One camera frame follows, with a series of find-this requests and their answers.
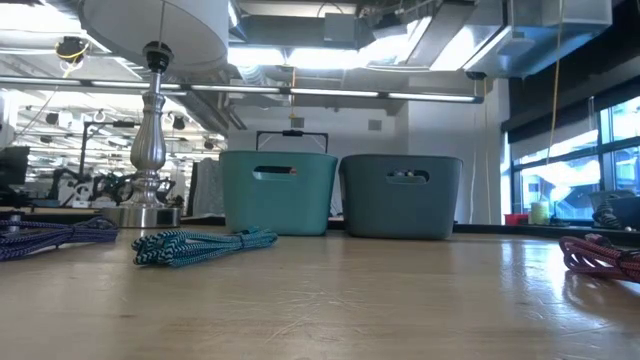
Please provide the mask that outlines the teal plastic bin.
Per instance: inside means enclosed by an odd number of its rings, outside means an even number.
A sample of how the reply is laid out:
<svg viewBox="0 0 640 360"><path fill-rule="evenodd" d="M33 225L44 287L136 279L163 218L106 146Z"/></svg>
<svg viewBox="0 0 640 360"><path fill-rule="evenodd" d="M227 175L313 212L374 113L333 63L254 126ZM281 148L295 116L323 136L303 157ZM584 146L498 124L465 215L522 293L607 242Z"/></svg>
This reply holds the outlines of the teal plastic bin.
<svg viewBox="0 0 640 360"><path fill-rule="evenodd" d="M328 227L338 159L323 153L231 150L219 156L231 231L268 228L321 236Z"/></svg>

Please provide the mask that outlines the blue-grey plastic bin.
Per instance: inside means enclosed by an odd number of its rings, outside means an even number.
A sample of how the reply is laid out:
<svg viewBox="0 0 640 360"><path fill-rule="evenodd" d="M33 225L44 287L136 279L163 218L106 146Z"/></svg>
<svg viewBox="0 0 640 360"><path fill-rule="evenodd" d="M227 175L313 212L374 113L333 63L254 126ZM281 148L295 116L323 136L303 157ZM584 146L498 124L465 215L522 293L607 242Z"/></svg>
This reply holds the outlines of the blue-grey plastic bin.
<svg viewBox="0 0 640 360"><path fill-rule="evenodd" d="M344 157L339 178L345 230L354 237L449 237L462 167L462 160L448 156Z"/></svg>

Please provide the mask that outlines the white draped cloth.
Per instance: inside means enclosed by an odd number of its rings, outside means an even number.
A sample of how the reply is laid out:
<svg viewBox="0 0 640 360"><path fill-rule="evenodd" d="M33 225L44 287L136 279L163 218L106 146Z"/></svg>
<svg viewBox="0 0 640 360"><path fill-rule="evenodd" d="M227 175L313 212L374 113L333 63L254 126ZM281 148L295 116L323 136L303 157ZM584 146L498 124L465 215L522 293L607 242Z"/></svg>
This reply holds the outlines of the white draped cloth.
<svg viewBox="0 0 640 360"><path fill-rule="evenodd" d="M205 158L195 166L192 177L192 215L224 215L222 173L220 162Z"/></svg>

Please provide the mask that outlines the long ceiling light strip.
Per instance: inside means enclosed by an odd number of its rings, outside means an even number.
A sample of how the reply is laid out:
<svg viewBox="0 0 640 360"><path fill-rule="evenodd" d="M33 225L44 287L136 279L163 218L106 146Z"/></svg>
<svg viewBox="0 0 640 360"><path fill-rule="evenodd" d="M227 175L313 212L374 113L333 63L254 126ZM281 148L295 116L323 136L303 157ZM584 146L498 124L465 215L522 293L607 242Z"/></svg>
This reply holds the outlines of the long ceiling light strip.
<svg viewBox="0 0 640 360"><path fill-rule="evenodd" d="M59 86L59 87L83 87L119 90L148 90L149 83L128 82L114 80L88 80L66 78L42 78L42 77L18 77L0 75L0 85L30 85L30 86ZM248 86L248 85L219 85L219 84L180 84L162 83L161 90L168 91L203 91L238 94L259 95L293 95L293 96L330 96L381 100L404 100L422 102L444 103L469 103L480 104L484 98L477 95L456 95L439 93L408 93L408 92L384 92L370 90L344 90L344 89L317 89L299 87L276 86Z"/></svg>

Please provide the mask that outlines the silver lamp base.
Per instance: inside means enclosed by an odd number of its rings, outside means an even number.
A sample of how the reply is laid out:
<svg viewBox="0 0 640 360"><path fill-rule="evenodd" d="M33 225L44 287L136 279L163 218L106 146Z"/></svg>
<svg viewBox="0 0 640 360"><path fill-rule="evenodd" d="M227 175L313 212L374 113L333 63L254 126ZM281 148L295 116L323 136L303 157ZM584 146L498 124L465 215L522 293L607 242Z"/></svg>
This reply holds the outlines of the silver lamp base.
<svg viewBox="0 0 640 360"><path fill-rule="evenodd" d="M162 130L166 98L161 93L161 81L173 53L162 42L152 41L144 46L143 55L151 77L149 90L143 94L143 119L130 152L130 161L136 169L132 196L117 207L103 208L101 214L120 228L176 228L180 222L180 209L167 207L157 196L159 171L166 161Z"/></svg>

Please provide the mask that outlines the pale green cup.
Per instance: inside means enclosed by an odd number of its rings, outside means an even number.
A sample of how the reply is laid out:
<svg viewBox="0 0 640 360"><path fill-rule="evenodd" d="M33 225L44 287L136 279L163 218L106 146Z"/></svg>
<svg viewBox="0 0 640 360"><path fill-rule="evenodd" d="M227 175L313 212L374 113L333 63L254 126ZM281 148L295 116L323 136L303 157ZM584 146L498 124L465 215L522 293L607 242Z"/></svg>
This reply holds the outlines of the pale green cup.
<svg viewBox="0 0 640 360"><path fill-rule="evenodd" d="M531 225L548 225L549 221L549 203L546 201L532 202L529 213L529 223Z"/></svg>

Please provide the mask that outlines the white lamp shade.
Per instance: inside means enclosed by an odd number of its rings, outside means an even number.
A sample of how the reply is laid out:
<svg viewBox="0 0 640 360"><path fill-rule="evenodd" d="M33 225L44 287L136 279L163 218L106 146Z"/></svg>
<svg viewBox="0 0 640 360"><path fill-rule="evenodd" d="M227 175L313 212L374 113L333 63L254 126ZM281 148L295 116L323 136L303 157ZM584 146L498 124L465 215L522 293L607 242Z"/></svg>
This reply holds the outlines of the white lamp shade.
<svg viewBox="0 0 640 360"><path fill-rule="evenodd" d="M168 46L176 74L213 71L226 63L229 0L81 0L81 27L111 52L144 65L143 48Z"/></svg>

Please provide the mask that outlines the large window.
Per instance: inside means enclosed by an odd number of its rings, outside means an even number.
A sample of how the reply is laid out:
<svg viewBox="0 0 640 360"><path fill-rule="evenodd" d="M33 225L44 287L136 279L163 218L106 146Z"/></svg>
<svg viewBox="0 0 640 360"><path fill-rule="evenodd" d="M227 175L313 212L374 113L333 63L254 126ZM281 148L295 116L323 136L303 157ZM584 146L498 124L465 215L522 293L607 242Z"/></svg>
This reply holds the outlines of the large window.
<svg viewBox="0 0 640 360"><path fill-rule="evenodd" d="M603 199L640 196L640 96L595 97L506 133L509 210L545 205L559 220L587 221Z"/></svg>

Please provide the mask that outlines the black yellow ceiling fixture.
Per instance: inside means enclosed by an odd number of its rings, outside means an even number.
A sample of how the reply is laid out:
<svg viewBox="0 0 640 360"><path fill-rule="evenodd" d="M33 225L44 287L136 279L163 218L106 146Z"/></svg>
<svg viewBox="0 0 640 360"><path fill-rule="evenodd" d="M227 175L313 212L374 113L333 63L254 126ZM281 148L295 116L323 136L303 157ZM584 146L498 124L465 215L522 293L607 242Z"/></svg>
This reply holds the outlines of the black yellow ceiling fixture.
<svg viewBox="0 0 640 360"><path fill-rule="evenodd" d="M56 56L68 64L81 64L88 49L88 41L74 36L65 36L54 47Z"/></svg>

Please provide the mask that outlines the dark monitor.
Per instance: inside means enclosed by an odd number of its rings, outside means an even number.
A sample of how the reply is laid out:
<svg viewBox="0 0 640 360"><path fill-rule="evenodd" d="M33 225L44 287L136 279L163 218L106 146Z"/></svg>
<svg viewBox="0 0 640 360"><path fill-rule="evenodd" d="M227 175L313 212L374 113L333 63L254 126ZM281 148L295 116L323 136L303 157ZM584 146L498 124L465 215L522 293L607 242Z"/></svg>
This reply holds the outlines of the dark monitor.
<svg viewBox="0 0 640 360"><path fill-rule="evenodd" d="M0 150L0 184L24 185L28 169L30 148L6 147Z"/></svg>

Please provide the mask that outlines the black stand frame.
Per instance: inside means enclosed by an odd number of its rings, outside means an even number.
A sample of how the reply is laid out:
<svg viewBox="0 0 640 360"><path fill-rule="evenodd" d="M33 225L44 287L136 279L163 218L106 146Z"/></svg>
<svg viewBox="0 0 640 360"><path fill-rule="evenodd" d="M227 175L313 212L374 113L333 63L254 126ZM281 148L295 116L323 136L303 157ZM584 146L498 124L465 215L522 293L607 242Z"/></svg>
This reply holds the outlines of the black stand frame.
<svg viewBox="0 0 640 360"><path fill-rule="evenodd" d="M255 136L255 150L259 151L260 148L266 144L266 141L264 143L260 142L260 138L262 135L280 135L282 137L305 137L305 136L312 136L312 137L321 137L324 139L324 144L320 145L321 148L324 150L324 153L327 154L328 153L328 147L329 147L329 134L328 133L321 133L321 132L305 132L302 130L295 130L295 129L290 129L290 130L281 130L281 131L265 131L265 130L260 130L256 132L256 136Z"/></svg>

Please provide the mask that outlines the black aluminium table frame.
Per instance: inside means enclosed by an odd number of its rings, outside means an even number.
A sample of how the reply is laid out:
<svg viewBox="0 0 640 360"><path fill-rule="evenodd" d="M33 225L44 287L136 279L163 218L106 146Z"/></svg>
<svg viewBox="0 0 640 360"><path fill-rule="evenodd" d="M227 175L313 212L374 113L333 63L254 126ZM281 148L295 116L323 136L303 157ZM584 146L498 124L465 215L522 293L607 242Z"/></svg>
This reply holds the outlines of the black aluminium table frame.
<svg viewBox="0 0 640 360"><path fill-rule="evenodd" d="M17 212L24 221L73 224L98 217L95 210L71 210L58 208L18 208L0 207L0 219L8 219L10 213ZM455 234L522 235L550 239L563 236L584 237L587 234L599 234L616 246L640 248L640 231L627 232L591 227L551 227L534 225L478 225L454 223Z"/></svg>

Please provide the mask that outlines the silver ventilation duct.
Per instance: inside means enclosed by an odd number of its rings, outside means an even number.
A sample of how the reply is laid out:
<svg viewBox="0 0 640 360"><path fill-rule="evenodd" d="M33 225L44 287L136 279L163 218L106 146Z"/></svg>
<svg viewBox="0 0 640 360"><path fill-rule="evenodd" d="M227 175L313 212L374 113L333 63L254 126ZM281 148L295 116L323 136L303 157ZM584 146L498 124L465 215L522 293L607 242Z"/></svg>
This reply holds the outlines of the silver ventilation duct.
<svg viewBox="0 0 640 360"><path fill-rule="evenodd" d="M462 69L494 78L534 75L612 23L612 0L497 0L481 22L493 29Z"/></svg>

